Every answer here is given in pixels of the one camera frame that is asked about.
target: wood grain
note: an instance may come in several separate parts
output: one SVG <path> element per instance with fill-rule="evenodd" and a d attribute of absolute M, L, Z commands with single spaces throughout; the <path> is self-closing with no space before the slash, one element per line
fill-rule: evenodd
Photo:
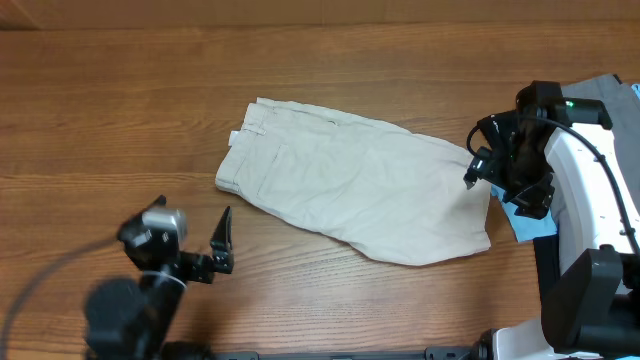
<path fill-rule="evenodd" d="M 410 268 L 286 225 L 214 187 L 256 97 L 384 119 L 463 145 L 533 79 L 640 79 L 640 24 L 430 24 L 0 33 L 0 312 L 62 254 L 113 234 L 158 194 L 207 251 L 234 207 L 236 268 L 189 288 L 170 340 L 263 353 L 469 344 L 539 312 L 531 244 L 497 202 L 486 253 Z M 84 349 L 82 305 L 137 276 L 117 244 L 49 279 L 17 318 L 10 358 Z"/>

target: gray cloth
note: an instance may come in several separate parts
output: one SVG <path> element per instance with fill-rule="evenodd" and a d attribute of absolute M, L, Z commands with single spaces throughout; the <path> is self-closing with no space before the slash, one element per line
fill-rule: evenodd
<path fill-rule="evenodd" d="M 614 146 L 620 171 L 640 212 L 640 99 L 631 86 L 621 84 L 613 75 L 562 87 L 566 97 L 601 100 L 613 122 Z"/>

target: white cloth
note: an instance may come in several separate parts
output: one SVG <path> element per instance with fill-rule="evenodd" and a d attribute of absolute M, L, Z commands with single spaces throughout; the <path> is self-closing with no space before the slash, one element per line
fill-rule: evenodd
<path fill-rule="evenodd" d="M 425 265 L 489 249 L 490 184 L 467 190 L 466 150 L 396 125 L 258 99 L 216 185 L 366 256 Z"/>

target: blue cloth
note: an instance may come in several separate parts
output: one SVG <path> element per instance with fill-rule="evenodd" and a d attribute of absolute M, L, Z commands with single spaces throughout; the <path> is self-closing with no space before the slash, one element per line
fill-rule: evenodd
<path fill-rule="evenodd" d="M 551 211 L 549 211 L 547 216 L 541 220 L 531 219 L 524 216 L 516 216 L 515 212 L 518 207 L 512 203 L 502 202 L 504 190 L 495 185 L 491 185 L 491 195 L 497 196 L 498 199 L 500 199 L 502 209 L 504 209 L 505 214 L 507 214 L 507 217 L 509 218 L 509 222 L 511 223 L 513 232 L 516 233 L 516 239 L 518 242 L 529 241 L 537 237 L 551 236 L 558 233 L 558 227 L 551 218 Z"/>

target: wooden table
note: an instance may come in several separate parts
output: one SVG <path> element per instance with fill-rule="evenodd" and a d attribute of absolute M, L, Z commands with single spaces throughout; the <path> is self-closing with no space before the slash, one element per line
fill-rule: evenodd
<path fill-rule="evenodd" d="M 37 271 L 165 194 L 188 214 L 189 250 L 209 251 L 226 205 L 236 245 L 233 275 L 190 286 L 169 340 L 263 353 L 470 344 L 540 309 L 533 247 L 515 242 L 497 202 L 486 253 L 419 268 L 371 261 L 218 191 L 229 132 L 261 96 L 462 146 L 531 80 L 607 72 L 640 79 L 640 24 L 0 33 L 3 322 Z M 80 354 L 84 298 L 113 276 L 138 276 L 115 242 L 44 282 L 13 325 L 10 358 Z"/>

